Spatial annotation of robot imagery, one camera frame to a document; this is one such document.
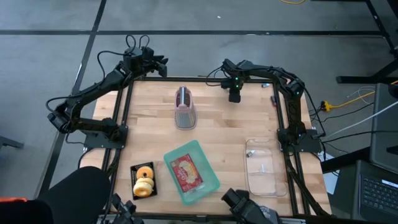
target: black stand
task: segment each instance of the black stand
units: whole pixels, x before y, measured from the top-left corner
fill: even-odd
[[[117,141],[111,141],[101,131],[82,131],[86,134],[85,145],[90,148],[124,149],[126,145],[129,127],[119,125],[119,137]]]
[[[382,68],[370,77],[349,77],[349,76],[338,76],[336,77],[337,83],[346,84],[376,84],[385,83],[390,84],[397,80],[397,78],[387,77],[393,71],[398,69],[398,59],[394,59],[390,64]]]
[[[20,149],[20,148],[24,147],[24,144],[14,141],[14,140],[11,140],[9,138],[0,136],[0,149],[2,146],[11,146],[11,147]]]
[[[286,142],[285,137],[286,136],[287,129],[278,129],[277,130],[277,135],[278,135],[278,140],[282,144],[282,150],[287,151],[287,152],[315,152],[319,153],[322,151],[321,146],[319,145],[319,140],[313,138],[313,136],[316,136],[318,134],[317,130],[314,129],[306,129],[302,138],[298,140],[298,145],[295,147],[289,146],[288,144],[283,144],[283,142]]]
[[[321,162],[322,172],[324,174],[338,170],[345,166],[353,165],[358,160],[369,161],[370,147],[366,147],[343,156],[339,156],[327,161]]]

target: cable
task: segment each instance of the cable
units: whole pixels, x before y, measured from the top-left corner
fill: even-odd
[[[324,142],[324,143],[327,144],[328,146],[332,147],[333,149],[336,149],[337,151],[340,151],[340,152],[344,152],[344,153],[349,154],[349,152],[347,152],[347,151],[345,151],[345,150],[342,150],[342,149],[338,149],[337,147],[335,147],[334,145],[332,145],[332,144],[330,144],[330,143],[327,143],[327,142]]]
[[[364,103],[366,103],[367,105],[368,105],[368,104],[371,104],[371,103],[368,103],[368,102],[364,99],[364,97],[361,95],[361,91],[363,91],[363,90],[369,90],[369,91],[374,91],[374,90],[362,89],[362,88],[360,88],[360,89],[358,90],[358,95],[359,95],[359,97],[361,97],[361,100],[362,100]]]
[[[356,90],[355,92],[353,92],[352,94],[348,95],[347,98],[352,97],[355,93],[357,93],[359,90],[370,90],[370,89],[364,89],[364,88],[376,88],[375,86],[362,86],[361,88],[359,88],[358,90]]]
[[[74,96],[59,96],[59,97],[54,97],[51,98],[49,100],[47,100],[47,102],[45,102],[45,107],[51,112],[54,113],[54,110],[50,108],[49,103],[53,100],[60,100],[60,99],[70,99],[70,98],[75,98],[75,97],[79,97],[80,95],[74,95]]]
[[[310,111],[316,111],[315,113],[313,113],[313,114],[310,114],[310,117],[311,117],[311,116],[314,116],[316,113],[318,113],[319,111],[321,111],[321,108],[322,108],[322,107],[321,107],[321,106],[319,106],[319,107],[318,107],[318,109],[316,109],[316,110],[314,110],[314,109],[312,109],[312,110],[309,110],[308,112],[310,112]]]
[[[149,41],[150,41],[150,38],[148,37],[148,35],[142,35],[142,36],[139,38],[138,47],[141,48],[141,40],[142,40],[143,37],[147,37],[147,38],[148,38],[148,42],[147,42],[147,44],[146,44],[145,47],[144,47],[144,49],[146,49],[146,48],[148,47],[148,44],[149,44]]]
[[[348,137],[351,137],[351,136],[357,136],[357,135],[368,134],[368,133],[398,133],[398,131],[364,131],[364,132],[361,132],[361,133],[349,134],[349,135],[338,137],[338,138],[335,138],[335,139],[332,139],[332,140],[323,141],[322,143],[332,142],[332,141],[336,141],[336,140],[339,140],[339,139],[342,139],[342,138],[348,138]]]
[[[104,80],[106,75],[105,75],[104,67],[102,66],[102,63],[101,63],[101,60],[100,60],[100,55],[103,54],[103,53],[110,53],[110,54],[121,55],[121,56],[125,56],[125,55],[127,55],[128,53],[117,53],[117,52],[113,52],[113,51],[110,51],[110,50],[102,50],[102,51],[98,52],[98,54],[97,54],[97,61],[98,61],[98,63],[99,63],[99,66],[101,67],[102,74],[103,74],[103,80]]]
[[[81,160],[84,158],[84,156],[90,152],[92,150],[92,148],[87,148],[87,150],[85,152],[83,152],[83,154],[80,156],[79,161],[77,163],[77,169],[80,168],[80,164],[81,164]]]
[[[281,2],[284,2],[286,4],[301,4],[303,2],[305,2],[305,0],[301,0],[299,2],[290,2],[290,1],[285,1],[285,0],[280,0]]]
[[[73,110],[75,109],[75,106],[76,106],[77,104],[78,104],[78,103],[76,102],[76,103],[72,106],[72,109],[70,110],[69,122],[68,122],[67,126],[69,126],[69,124],[72,122]],[[68,131],[67,136],[66,136],[66,138],[65,138],[65,142],[66,142],[67,144],[82,144],[84,147],[86,147],[86,145],[85,145],[84,143],[82,143],[82,142],[70,142],[70,141],[68,140],[69,134],[70,134],[70,131]]]
[[[372,95],[372,94],[374,94],[374,91],[372,91],[372,92],[370,92],[370,93],[367,93],[367,94],[365,94],[365,95],[362,95],[362,96],[360,96],[360,97],[357,97],[357,98],[355,98],[355,99],[353,99],[353,100],[350,100],[350,101],[348,101],[348,102],[345,102],[345,103],[343,103],[343,104],[337,105],[337,106],[330,105],[330,108],[341,108],[341,107],[346,106],[346,105],[348,105],[348,104],[350,104],[350,103],[353,103],[353,102],[355,102],[355,101],[357,101],[357,100],[360,100],[360,99],[364,98],[365,96],[369,96],[369,95]]]
[[[373,104],[374,104],[374,103],[370,103],[370,104],[368,104],[368,105],[365,105],[365,106],[361,107],[360,109],[357,109],[357,110],[354,110],[354,111],[351,111],[351,112],[348,112],[348,113],[345,113],[345,114],[341,114],[341,115],[338,115],[338,116],[330,116],[330,117],[325,118],[323,121],[320,121],[320,122],[325,122],[325,121],[327,121],[328,119],[339,118],[339,117],[342,117],[342,116],[346,116],[346,115],[349,115],[349,114],[358,112],[358,111],[363,110],[363,109],[365,109],[365,108],[367,108],[368,106],[371,106],[371,105],[373,105]]]
[[[311,152],[311,154],[313,154],[319,160],[319,162],[322,162],[322,160],[319,159],[319,156],[315,152]]]
[[[86,145],[85,145],[84,143],[82,143],[82,142],[70,142],[70,141],[68,140],[69,134],[70,134],[70,132],[67,133],[67,136],[66,136],[66,138],[65,138],[65,142],[66,142],[66,143],[68,143],[68,144],[81,144],[81,145],[83,145],[84,147],[86,147]]]
[[[218,67],[218,68],[216,68],[216,69],[214,69],[213,71],[211,71],[211,72],[206,76],[206,78],[205,78],[205,83],[206,83],[206,85],[208,85],[208,86],[221,86],[221,84],[210,85],[210,84],[207,82],[207,79],[209,79],[209,76],[210,76],[212,73],[214,73],[214,75],[216,75],[216,73],[219,72],[220,70],[221,70],[221,66]]]
[[[379,112],[375,113],[374,115],[372,115],[372,116],[370,116],[370,117],[368,117],[368,118],[363,119],[363,120],[360,121],[360,122],[357,122],[357,123],[355,123],[355,124],[353,124],[353,125],[350,125],[350,126],[348,126],[348,127],[345,127],[345,128],[343,128],[343,129],[341,129],[341,130],[339,130],[339,131],[336,131],[335,133],[333,133],[333,134],[327,136],[325,139],[328,139],[328,138],[334,136],[335,134],[340,133],[340,132],[342,132],[342,131],[345,131],[345,130],[347,130],[347,129],[349,129],[349,128],[352,128],[352,127],[354,127],[354,126],[357,126],[357,125],[359,125],[359,124],[361,124],[361,123],[363,123],[363,122],[365,122],[365,121],[367,121],[367,120],[369,120],[369,119],[371,119],[371,118],[373,118],[373,117],[375,117],[375,116],[377,116],[377,115],[379,115],[379,114],[385,112],[386,110],[388,110],[389,108],[392,108],[392,107],[395,106],[396,104],[398,104],[398,101],[396,101],[395,103],[391,104],[390,106],[384,108],[383,110],[380,110]]]
[[[326,161],[326,146],[325,146],[325,143],[322,142],[321,140],[319,140],[319,142],[321,143],[322,148],[323,148],[323,161],[325,162]]]
[[[130,47],[130,45],[129,45],[129,37],[131,37],[131,38],[133,39],[133,41],[134,41],[134,46],[133,46],[132,48],[135,49],[135,48],[136,48],[136,45],[137,45],[136,38],[135,38],[133,35],[127,35],[127,36],[126,36],[126,44],[127,44],[128,47]]]

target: yellow cable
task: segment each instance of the yellow cable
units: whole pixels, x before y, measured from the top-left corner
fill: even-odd
[[[354,102],[354,101],[360,100],[361,98],[364,98],[365,96],[369,96],[369,95],[372,95],[372,94],[374,94],[374,91],[372,91],[372,92],[370,92],[370,93],[367,93],[367,94],[365,94],[365,95],[362,95],[362,96],[360,96],[360,97],[357,97],[357,98],[355,98],[355,99],[353,99],[353,100],[350,100],[350,101],[345,102],[345,103],[343,103],[343,104],[341,104],[341,105],[338,105],[338,106],[330,105],[330,108],[341,108],[342,106],[346,106],[346,105],[348,105],[348,104],[350,104],[350,103],[352,103],[352,102]]]
[[[285,0],[280,0],[281,2],[287,3],[287,4],[301,4],[305,2],[305,0],[301,0],[299,2],[290,2],[290,1],[285,1]]]
[[[396,83],[398,83],[398,80],[395,81],[395,82],[392,82],[390,85],[394,85],[394,84],[396,84]],[[333,106],[333,105],[329,104],[329,102],[324,101],[324,102],[325,102],[324,110],[327,111],[327,112],[329,112],[330,109],[333,109],[333,108],[341,108],[341,107],[346,106],[346,105],[348,105],[348,104],[350,104],[350,103],[352,103],[352,102],[355,102],[355,101],[357,101],[357,100],[359,100],[359,99],[362,99],[362,98],[364,98],[365,96],[369,96],[369,95],[372,95],[372,94],[374,94],[374,91],[372,91],[372,92],[370,92],[370,93],[367,93],[367,94],[365,94],[365,95],[363,95],[363,96],[357,97],[357,98],[355,98],[355,99],[353,99],[353,100],[350,100],[350,101],[348,101],[348,102],[346,102],[346,103],[343,103],[343,104],[341,104],[341,105],[338,105],[338,106]]]

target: white cable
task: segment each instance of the white cable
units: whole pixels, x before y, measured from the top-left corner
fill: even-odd
[[[375,116],[377,116],[377,115],[379,115],[379,114],[385,112],[386,110],[392,108],[393,106],[395,106],[395,105],[397,105],[397,104],[398,104],[398,101],[396,101],[395,103],[391,104],[390,106],[384,108],[383,110],[380,110],[379,112],[375,113],[374,115],[372,115],[372,116],[370,116],[370,117],[368,117],[368,118],[363,119],[362,121],[360,121],[360,122],[358,122],[358,123],[355,123],[355,124],[353,124],[353,125],[351,125],[351,126],[348,126],[348,127],[346,127],[346,128],[343,128],[343,129],[341,129],[341,130],[339,130],[339,131],[336,131],[335,133],[333,133],[333,134],[327,136],[324,140],[326,140],[326,139],[328,139],[328,138],[334,136],[334,135],[337,134],[337,133],[340,133],[340,132],[345,131],[345,130],[347,130],[347,129],[349,129],[349,128],[352,128],[353,126],[357,126],[357,125],[359,125],[359,124],[361,124],[361,123],[363,123],[363,122],[365,122],[365,121],[367,121],[367,120],[369,120],[369,119],[371,119],[371,118],[373,118],[373,117],[375,117]]]
[[[356,90],[352,94],[348,95],[347,98],[353,96],[355,93],[357,93],[359,90],[362,90],[363,88],[376,88],[376,87],[375,86],[362,86],[361,88],[359,88],[358,90]]]
[[[365,88],[362,89],[362,87],[358,90],[358,95],[359,95],[359,97],[361,97],[361,100],[362,100],[364,103],[366,103],[367,105],[369,105],[370,103],[368,103],[368,102],[362,97],[361,91],[363,91],[363,90],[369,90],[369,91],[374,91],[374,90],[365,89]]]

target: desk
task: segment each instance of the desk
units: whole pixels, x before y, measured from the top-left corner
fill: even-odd
[[[181,85],[191,90],[198,111],[197,126],[189,131],[177,130],[174,125],[174,94]],[[134,82],[127,119],[129,134],[121,153],[114,192],[123,201],[132,200],[130,166],[154,161],[158,195],[132,201],[137,205],[137,213],[230,215],[229,207],[221,201],[221,197],[231,187],[246,189],[243,154],[246,140],[277,138],[278,117],[270,101],[272,95],[272,85],[261,88],[259,83],[245,83],[241,91],[242,100],[236,104],[228,102],[228,94],[223,89],[206,86],[204,82]],[[98,99],[93,118],[111,117],[115,100],[116,92]],[[302,98],[302,115],[309,128],[311,124],[305,97]],[[121,116],[122,112],[119,112],[118,121]],[[163,155],[193,139],[199,141],[221,187],[197,203],[184,206]],[[81,160],[81,166],[100,168],[103,156],[104,149],[94,149]],[[319,160],[312,154],[301,153],[301,161],[309,191],[323,209],[331,213]],[[296,196],[302,213],[302,200],[297,187]],[[251,195],[251,199],[277,210],[279,215],[292,214],[289,193],[283,197]]]

